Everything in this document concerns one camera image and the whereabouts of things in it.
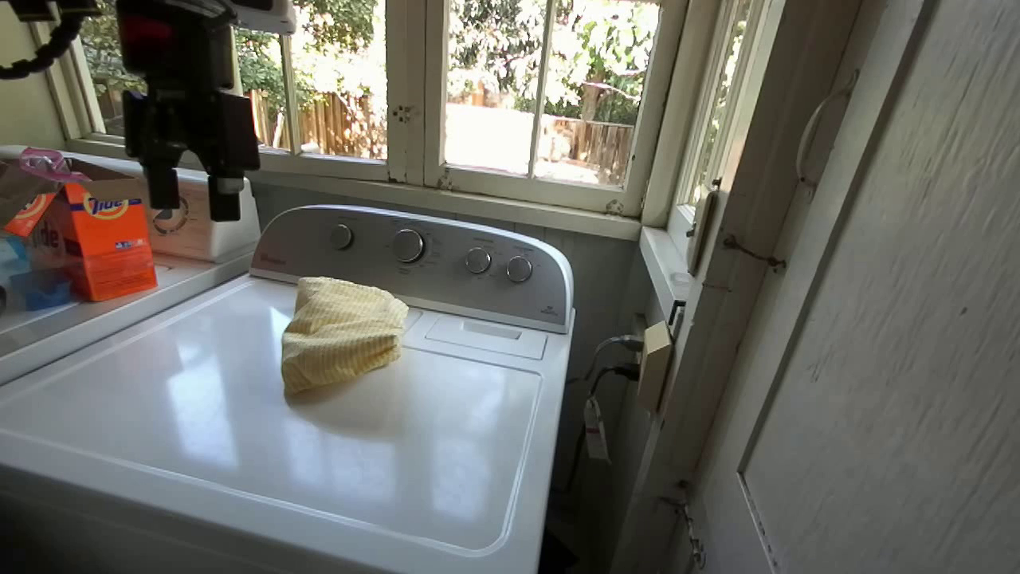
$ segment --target white washing machine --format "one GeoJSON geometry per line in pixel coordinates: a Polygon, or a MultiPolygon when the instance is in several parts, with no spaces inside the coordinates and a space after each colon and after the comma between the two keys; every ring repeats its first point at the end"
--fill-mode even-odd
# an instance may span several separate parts
{"type": "Polygon", "coordinates": [[[0,387],[0,562],[67,572],[535,572],[570,266],[370,207],[280,212],[252,272],[0,387]],[[287,402],[294,276],[411,307],[401,356],[287,402]]]}

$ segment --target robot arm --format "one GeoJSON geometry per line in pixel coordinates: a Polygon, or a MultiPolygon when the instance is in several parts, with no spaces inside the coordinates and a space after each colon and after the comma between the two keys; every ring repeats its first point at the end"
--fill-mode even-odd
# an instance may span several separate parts
{"type": "MultiPolygon", "coordinates": [[[[48,19],[48,0],[10,0],[23,22],[48,19]]],[[[26,72],[67,49],[97,0],[57,0],[60,26],[26,72]]],[[[210,175],[210,217],[241,217],[245,168],[260,168],[252,106],[236,92],[231,26],[294,33],[287,0],[119,0],[125,68],[148,92],[125,92],[125,142],[148,171],[151,204],[180,207],[177,167],[192,150],[210,175]]]]}

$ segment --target white cabinet door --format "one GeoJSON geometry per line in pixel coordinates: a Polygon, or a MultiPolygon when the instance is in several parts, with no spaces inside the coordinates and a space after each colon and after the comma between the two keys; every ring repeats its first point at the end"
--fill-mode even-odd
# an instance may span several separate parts
{"type": "Polygon", "coordinates": [[[1020,572],[1016,27],[880,7],[703,463],[703,572],[1020,572]]]}

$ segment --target washer control panel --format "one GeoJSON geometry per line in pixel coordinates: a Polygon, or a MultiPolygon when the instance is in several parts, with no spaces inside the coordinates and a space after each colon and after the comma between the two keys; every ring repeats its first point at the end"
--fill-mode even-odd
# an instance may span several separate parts
{"type": "Polygon", "coordinates": [[[344,276],[415,307],[569,332],[574,274],[533,237],[409,209],[305,204],[261,232],[252,274],[344,276]]]}

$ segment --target towel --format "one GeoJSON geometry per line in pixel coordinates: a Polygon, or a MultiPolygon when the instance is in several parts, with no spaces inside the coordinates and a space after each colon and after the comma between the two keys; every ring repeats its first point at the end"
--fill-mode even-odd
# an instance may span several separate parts
{"type": "Polygon", "coordinates": [[[387,289],[300,276],[294,318],[284,328],[287,397],[347,387],[398,356],[409,307],[387,289]]]}

